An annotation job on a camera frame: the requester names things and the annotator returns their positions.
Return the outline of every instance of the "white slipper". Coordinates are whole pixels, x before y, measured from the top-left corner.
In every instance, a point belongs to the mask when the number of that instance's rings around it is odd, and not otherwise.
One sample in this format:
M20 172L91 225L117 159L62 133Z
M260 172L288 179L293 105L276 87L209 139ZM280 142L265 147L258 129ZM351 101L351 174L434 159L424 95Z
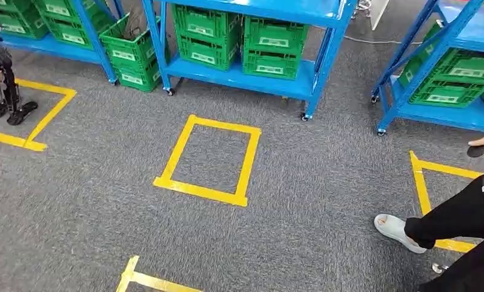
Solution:
M384 220L384 224L379 224L378 220ZM392 239L401 242L411 252L422 254L426 251L426 248L422 248L412 243L405 234L405 221L388 214L380 214L374 218L374 227L378 231Z

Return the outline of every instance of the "black pants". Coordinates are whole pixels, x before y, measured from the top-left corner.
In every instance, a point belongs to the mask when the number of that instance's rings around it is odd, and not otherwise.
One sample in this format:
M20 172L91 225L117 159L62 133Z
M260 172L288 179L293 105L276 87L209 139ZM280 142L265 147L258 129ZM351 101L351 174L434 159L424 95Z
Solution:
M484 195L482 177L471 182L451 199L422 218L409 218L405 233L423 248L433 248L435 240L458 236L484 238ZM484 241L463 255L420 291L484 292Z
M7 86L3 90L5 101L7 102L9 112L15 113L18 109L19 97L16 92L16 80L14 72L12 71L12 61L6 58L5 61L0 63L0 66L5 70L5 85Z

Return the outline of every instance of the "gray carpet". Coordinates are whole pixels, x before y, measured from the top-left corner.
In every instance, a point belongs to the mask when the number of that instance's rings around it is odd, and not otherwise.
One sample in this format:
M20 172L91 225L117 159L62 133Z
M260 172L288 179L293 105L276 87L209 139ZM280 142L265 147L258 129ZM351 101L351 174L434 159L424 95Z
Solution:
M377 31L359 18L348 35L400 40L420 1L391 1ZM305 56L321 31L312 28ZM369 93L394 46L345 40L314 119L300 102L185 80L178 94L114 87L98 66L14 52L17 76L74 88L37 137L42 153L0 144L0 292L114 291L136 270L204 291L415 291L432 262L379 235L378 213L419 216L409 150L484 172L465 155L480 133L397 120L387 137ZM56 96L29 91L40 113ZM247 207L152 186L190 114L259 127ZM25 134L39 116L0 130ZM174 178L232 192L247 135L196 127ZM432 203L466 184L426 173ZM148 291L131 284L130 291Z

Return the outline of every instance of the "stacked crates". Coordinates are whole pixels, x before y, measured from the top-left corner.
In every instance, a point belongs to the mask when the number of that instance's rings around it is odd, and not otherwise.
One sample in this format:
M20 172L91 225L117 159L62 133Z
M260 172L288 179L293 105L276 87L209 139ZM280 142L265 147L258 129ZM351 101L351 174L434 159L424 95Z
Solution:
M425 40L442 28L438 21ZM414 56L405 66L398 81L406 87L423 62L432 53L437 41ZM484 92L484 53L449 49L433 67L432 72L410 97L409 102L422 105L464 108Z
M192 6L172 5L181 58L226 71L237 56L241 16Z
M295 79L307 34L305 24L246 15L244 73Z
M73 6L72 0L33 0L53 36L61 42L93 49L93 44ZM82 5L97 33L106 30L113 19L94 0L82 0Z
M31 0L0 0L1 32L42 38L48 29Z
M145 92L152 91L160 82L160 70L156 60L152 38L147 29L134 40L125 40L122 34L129 14L100 34L100 40L114 67L120 84ZM170 51L166 49L166 59Z

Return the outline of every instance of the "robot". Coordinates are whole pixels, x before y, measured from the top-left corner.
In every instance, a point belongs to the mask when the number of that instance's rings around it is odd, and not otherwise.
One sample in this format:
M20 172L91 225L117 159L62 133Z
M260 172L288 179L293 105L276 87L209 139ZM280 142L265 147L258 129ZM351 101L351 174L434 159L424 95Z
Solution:
M9 112L7 123L19 125L38 105L36 102L27 102L21 106L19 87L15 82L12 71L12 58L7 49L0 44L0 117Z

